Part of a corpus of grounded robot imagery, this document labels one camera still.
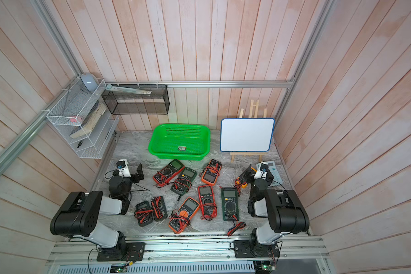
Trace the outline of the red ANENG multimeter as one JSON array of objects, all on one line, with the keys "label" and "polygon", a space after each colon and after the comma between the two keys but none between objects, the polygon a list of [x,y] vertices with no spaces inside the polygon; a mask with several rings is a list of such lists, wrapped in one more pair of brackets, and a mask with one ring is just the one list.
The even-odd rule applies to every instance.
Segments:
[{"label": "red ANENG multimeter", "polygon": [[185,165],[177,159],[172,160],[168,165],[158,171],[153,179],[157,188],[165,187],[170,184],[171,180],[183,171]]}]

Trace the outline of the orange multimeter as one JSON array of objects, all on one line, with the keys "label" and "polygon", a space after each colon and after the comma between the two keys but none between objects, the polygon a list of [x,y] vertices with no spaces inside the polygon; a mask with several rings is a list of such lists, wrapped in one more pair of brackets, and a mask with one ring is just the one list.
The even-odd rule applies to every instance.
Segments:
[{"label": "orange multimeter", "polygon": [[201,181],[210,186],[214,186],[220,176],[221,168],[221,162],[211,159],[200,175]]},{"label": "orange multimeter", "polygon": [[197,213],[199,206],[199,202],[188,197],[179,210],[171,214],[169,228],[175,234],[181,234],[191,224],[191,219]]}]

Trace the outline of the green DT9205A multimeter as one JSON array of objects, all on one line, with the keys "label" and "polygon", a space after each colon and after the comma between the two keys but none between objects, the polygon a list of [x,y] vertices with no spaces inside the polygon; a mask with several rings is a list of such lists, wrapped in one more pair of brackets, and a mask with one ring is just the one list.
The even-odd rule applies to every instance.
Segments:
[{"label": "green DT9205A multimeter", "polygon": [[177,195],[183,196],[189,192],[197,174],[198,173],[195,170],[185,167],[172,183],[170,190]]}]

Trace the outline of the orange multimeter front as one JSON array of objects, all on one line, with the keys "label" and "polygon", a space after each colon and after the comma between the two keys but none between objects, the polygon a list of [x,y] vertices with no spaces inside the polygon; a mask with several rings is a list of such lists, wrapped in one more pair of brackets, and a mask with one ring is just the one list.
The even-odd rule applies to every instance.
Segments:
[{"label": "orange multimeter front", "polygon": [[179,210],[171,214],[169,228],[175,234],[181,234],[191,224],[191,219],[197,213],[199,206],[199,202],[188,197]]}]

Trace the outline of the yellow black multimeter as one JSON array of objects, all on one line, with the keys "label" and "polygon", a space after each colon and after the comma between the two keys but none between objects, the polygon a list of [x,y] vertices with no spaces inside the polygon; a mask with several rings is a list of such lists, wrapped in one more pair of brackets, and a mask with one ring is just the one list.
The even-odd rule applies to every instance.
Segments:
[{"label": "yellow black multimeter", "polygon": [[[249,166],[249,167],[248,167],[247,169],[245,169],[245,170],[249,170],[249,169],[256,170],[256,169],[254,169],[254,168],[251,167],[251,166]],[[244,182],[244,171],[241,173],[241,175],[240,175],[239,177],[237,177],[237,179],[236,179],[235,182],[234,182],[234,186],[235,186],[235,188],[236,188],[236,190],[237,190],[238,196],[241,195],[241,189],[242,189],[242,188],[246,188],[246,187],[249,185],[249,183]]]}]

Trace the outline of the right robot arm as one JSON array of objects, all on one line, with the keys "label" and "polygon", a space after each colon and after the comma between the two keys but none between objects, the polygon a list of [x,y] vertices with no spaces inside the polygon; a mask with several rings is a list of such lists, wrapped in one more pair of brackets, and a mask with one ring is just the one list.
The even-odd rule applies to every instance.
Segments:
[{"label": "right robot arm", "polygon": [[294,190],[271,188],[275,177],[262,164],[251,180],[248,213],[268,221],[253,230],[250,244],[264,247],[275,244],[282,236],[309,230],[309,217]]}]

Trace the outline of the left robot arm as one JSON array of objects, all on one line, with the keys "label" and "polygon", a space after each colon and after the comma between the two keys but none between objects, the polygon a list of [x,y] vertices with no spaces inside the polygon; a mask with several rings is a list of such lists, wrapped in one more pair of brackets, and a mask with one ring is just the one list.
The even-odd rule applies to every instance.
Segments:
[{"label": "left robot arm", "polygon": [[99,222],[100,215],[124,215],[132,199],[132,185],[145,178],[143,166],[131,174],[126,160],[117,163],[117,172],[108,182],[109,196],[102,191],[72,192],[51,220],[50,232],[67,238],[81,238],[101,249],[118,248],[122,233]]}]

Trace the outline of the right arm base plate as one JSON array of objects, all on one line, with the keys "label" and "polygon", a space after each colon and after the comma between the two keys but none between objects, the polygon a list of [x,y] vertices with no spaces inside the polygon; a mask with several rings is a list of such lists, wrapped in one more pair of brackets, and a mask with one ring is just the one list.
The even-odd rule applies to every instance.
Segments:
[{"label": "right arm base plate", "polygon": [[262,245],[251,240],[236,240],[230,244],[235,257],[246,258],[279,258],[280,251],[276,245]]}]

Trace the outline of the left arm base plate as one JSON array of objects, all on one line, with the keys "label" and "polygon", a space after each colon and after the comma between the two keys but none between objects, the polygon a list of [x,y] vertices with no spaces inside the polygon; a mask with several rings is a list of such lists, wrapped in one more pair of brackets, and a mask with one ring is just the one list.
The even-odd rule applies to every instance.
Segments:
[{"label": "left arm base plate", "polygon": [[145,251],[144,242],[121,243],[113,248],[102,248],[97,261],[142,261]]}]

